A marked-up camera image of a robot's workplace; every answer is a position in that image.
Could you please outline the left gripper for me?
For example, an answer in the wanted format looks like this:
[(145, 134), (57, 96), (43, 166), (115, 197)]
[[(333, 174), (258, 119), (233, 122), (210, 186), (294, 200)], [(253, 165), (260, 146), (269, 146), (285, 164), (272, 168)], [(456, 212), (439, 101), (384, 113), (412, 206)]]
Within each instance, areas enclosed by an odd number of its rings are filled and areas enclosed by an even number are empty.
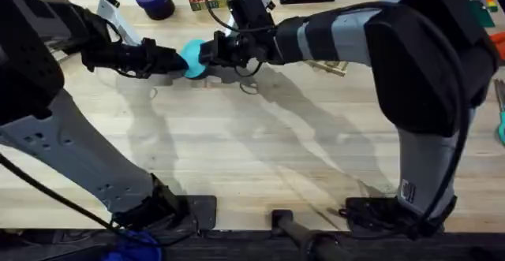
[(185, 74), (188, 70), (187, 61), (173, 48), (149, 38), (137, 45), (126, 44), (109, 20), (89, 9), (82, 9), (80, 17), (88, 30), (88, 39), (80, 48), (81, 61), (90, 72), (107, 68), (128, 78), (147, 79), (153, 74)]

